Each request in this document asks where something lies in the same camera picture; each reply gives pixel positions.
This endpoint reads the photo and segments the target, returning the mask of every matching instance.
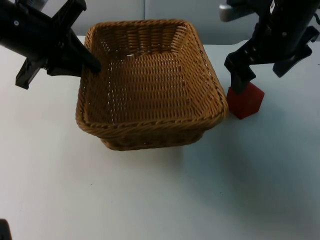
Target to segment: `basket rim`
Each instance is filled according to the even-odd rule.
[[[129,21],[110,21],[110,22],[100,22],[92,26],[85,37],[85,46],[89,49],[90,52],[92,52],[92,41],[91,39],[94,38],[97,30],[99,28],[104,28],[107,26],[130,26],[130,25],[145,25],[145,24],[181,24],[184,25],[185,27],[190,28],[190,31],[192,32],[192,38],[194,42],[197,44],[198,49],[203,53],[203,63],[205,64],[207,70],[211,73],[210,78],[212,79],[213,82],[213,88],[217,91],[217,94],[219,96],[219,101],[215,102],[220,102],[221,107],[219,108],[219,111],[215,112],[215,114],[209,115],[209,116],[200,116],[197,118],[164,118],[164,119],[158,119],[158,120],[143,120],[143,121],[135,121],[135,122],[119,122],[119,123],[106,123],[106,122],[88,122],[85,120],[85,104],[86,101],[81,101],[81,96],[82,99],[85,99],[87,91],[82,91],[83,86],[84,86],[84,81],[85,79],[88,78],[89,75],[92,73],[90,70],[88,70],[85,66],[82,69],[82,76],[80,80],[80,87],[78,91],[78,101],[76,105],[76,122],[79,125],[81,129],[84,131],[87,131],[89,129],[100,129],[100,130],[106,130],[106,129],[123,129],[123,128],[130,128],[130,127],[145,127],[147,128],[152,127],[154,125],[167,125],[170,124],[172,125],[171,127],[168,127],[170,129],[176,129],[179,128],[178,124],[190,124],[191,126],[195,125],[195,123],[200,125],[203,125],[204,128],[208,128],[210,125],[215,124],[217,121],[220,121],[221,119],[225,118],[228,114],[228,104],[227,100],[225,97],[224,90],[219,83],[218,78],[214,78],[214,76],[217,77],[216,72],[208,58],[208,55],[204,49],[204,46],[202,45],[198,32],[195,29],[195,27],[187,20],[183,19],[145,19],[145,20],[129,20]]]

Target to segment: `black robotic arm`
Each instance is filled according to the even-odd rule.
[[[308,26],[320,0],[227,0],[220,6],[224,22],[256,12],[259,21],[252,38],[230,53],[224,65],[231,74],[231,87],[241,93],[256,75],[250,65],[271,64],[278,77],[311,55],[308,46],[319,31]]]
[[[15,84],[29,88],[38,71],[51,76],[81,76],[86,65],[99,72],[100,62],[83,46],[71,26],[85,0],[68,0],[51,18],[40,9],[47,0],[0,0],[0,45],[26,57]]]

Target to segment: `red cube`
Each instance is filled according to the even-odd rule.
[[[235,94],[229,87],[226,100],[230,112],[238,119],[244,119],[259,111],[264,96],[265,93],[260,88],[249,82],[245,90],[239,95]]]

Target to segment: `wicker basket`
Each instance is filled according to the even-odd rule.
[[[114,150],[180,146],[227,115],[224,91],[194,27],[184,20],[99,23],[85,45],[76,121]]]

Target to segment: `gray wall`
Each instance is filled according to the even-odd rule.
[[[43,12],[53,16],[67,0],[49,0]],[[78,35],[85,35],[96,23],[144,19],[144,0],[86,0],[87,10],[73,25]]]
[[[43,12],[49,16],[66,0],[49,0]],[[99,22],[141,19],[186,19],[191,21],[204,44],[235,44],[249,39],[258,16],[221,22],[219,4],[226,0],[86,0],[87,11],[73,26],[78,35]]]
[[[194,24],[204,44],[235,44],[249,39],[258,16],[221,22],[219,4],[226,0],[145,0],[145,18],[178,18]]]

